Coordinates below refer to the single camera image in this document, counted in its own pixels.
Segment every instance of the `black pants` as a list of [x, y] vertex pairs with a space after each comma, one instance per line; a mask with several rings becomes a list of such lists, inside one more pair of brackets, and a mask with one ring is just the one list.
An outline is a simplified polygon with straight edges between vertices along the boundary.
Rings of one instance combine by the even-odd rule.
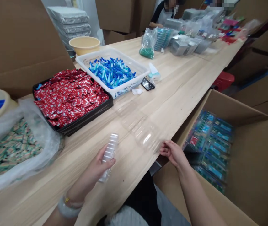
[[[161, 225], [161, 212], [157, 205], [157, 192], [149, 171], [138, 183], [124, 205], [130, 206], [139, 213], [149, 226]], [[103, 217], [97, 225], [104, 225], [105, 218]]]

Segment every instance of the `bracelet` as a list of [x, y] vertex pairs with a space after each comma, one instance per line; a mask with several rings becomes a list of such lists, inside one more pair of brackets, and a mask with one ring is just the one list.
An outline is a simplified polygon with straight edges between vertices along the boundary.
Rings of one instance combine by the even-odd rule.
[[63, 200], [66, 206], [72, 208], [72, 209], [78, 209], [81, 208], [84, 205], [84, 202], [72, 202], [69, 197], [66, 196], [67, 193], [64, 194]]
[[82, 210], [82, 207], [78, 209], [73, 209], [65, 204], [64, 197], [60, 198], [58, 203], [58, 209], [60, 214], [67, 219], [75, 218], [79, 215], [80, 211]]

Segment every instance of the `white apron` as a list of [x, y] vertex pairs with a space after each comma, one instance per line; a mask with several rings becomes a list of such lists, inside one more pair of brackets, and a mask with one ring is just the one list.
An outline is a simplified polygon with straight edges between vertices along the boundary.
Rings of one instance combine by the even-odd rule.
[[[174, 18], [175, 18], [177, 9], [178, 9], [178, 7], [175, 7], [174, 8]], [[160, 15], [159, 15], [159, 18], [158, 18], [158, 22], [157, 23], [164, 25], [166, 19], [171, 18], [172, 17], [172, 14], [173, 14], [173, 12], [166, 12], [165, 9], [163, 8], [162, 11], [161, 11], [161, 13], [160, 13]]]

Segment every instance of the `white plastic basket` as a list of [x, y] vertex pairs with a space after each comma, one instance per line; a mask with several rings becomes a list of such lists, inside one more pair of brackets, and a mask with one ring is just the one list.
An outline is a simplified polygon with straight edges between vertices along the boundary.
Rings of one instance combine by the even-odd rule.
[[[93, 62], [95, 59], [100, 59], [101, 57], [105, 59], [109, 59], [110, 57], [114, 59], [116, 59], [117, 57], [119, 59], [122, 59], [125, 65], [127, 65], [133, 73], [136, 72], [135, 77], [131, 79], [130, 81], [127, 81], [126, 83], [116, 88], [113, 88], [113, 89], [108, 88], [108, 86], [106, 86], [95, 74], [93, 74], [89, 70], [90, 62]], [[100, 86], [104, 90], [106, 90], [107, 92], [111, 94], [113, 99], [116, 99], [117, 97], [137, 87], [142, 82], [143, 78], [151, 72], [145, 66], [141, 65], [137, 61], [133, 60], [132, 58], [128, 57], [127, 55], [113, 48], [107, 48], [101, 51], [92, 52], [92, 53], [78, 56], [76, 58], [76, 61], [95, 81], [98, 82], [98, 84], [100, 84]]]

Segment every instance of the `red plastic stool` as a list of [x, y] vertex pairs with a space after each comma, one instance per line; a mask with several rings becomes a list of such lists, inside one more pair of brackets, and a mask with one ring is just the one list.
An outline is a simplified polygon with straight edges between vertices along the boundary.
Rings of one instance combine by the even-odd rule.
[[234, 82], [234, 76], [227, 72], [222, 71], [215, 82], [212, 84], [213, 87], [217, 87], [217, 91], [222, 92], [227, 89]]

